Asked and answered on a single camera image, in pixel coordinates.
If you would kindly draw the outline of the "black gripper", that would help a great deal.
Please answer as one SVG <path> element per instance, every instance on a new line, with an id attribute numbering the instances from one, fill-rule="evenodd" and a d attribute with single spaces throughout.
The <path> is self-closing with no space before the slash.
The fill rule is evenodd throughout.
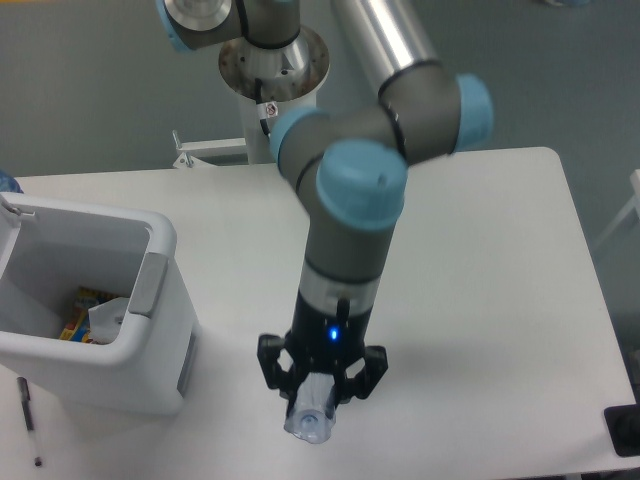
<path id="1" fill-rule="evenodd" d="M 323 313 L 298 293 L 286 336 L 261 334 L 258 338 L 257 358 L 267 387 L 286 400 L 295 400 L 310 374 L 325 374 L 335 378 L 336 406 L 352 398 L 366 400 L 388 370 L 385 347 L 365 348 L 371 313 L 369 308 L 352 314 L 347 300 L 339 300 L 332 313 Z M 279 363 L 283 352 L 291 357 L 288 370 Z M 360 359 L 364 366 L 349 378 L 346 369 Z"/>

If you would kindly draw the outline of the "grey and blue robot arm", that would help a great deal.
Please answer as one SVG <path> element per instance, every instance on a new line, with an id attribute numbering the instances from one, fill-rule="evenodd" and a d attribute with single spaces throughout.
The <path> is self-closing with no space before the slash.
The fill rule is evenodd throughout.
<path id="1" fill-rule="evenodd" d="M 307 391 L 331 406 L 370 395 L 385 349 L 364 342 L 412 165 L 467 150 L 492 133 L 485 84 L 443 68 L 407 1 L 336 1 L 376 103 L 342 117 L 281 110 L 320 76 L 296 1 L 160 1 L 177 50 L 236 47 L 233 87 L 254 102 L 259 131 L 309 215 L 293 322 L 264 334 L 257 357 L 289 403 Z"/>

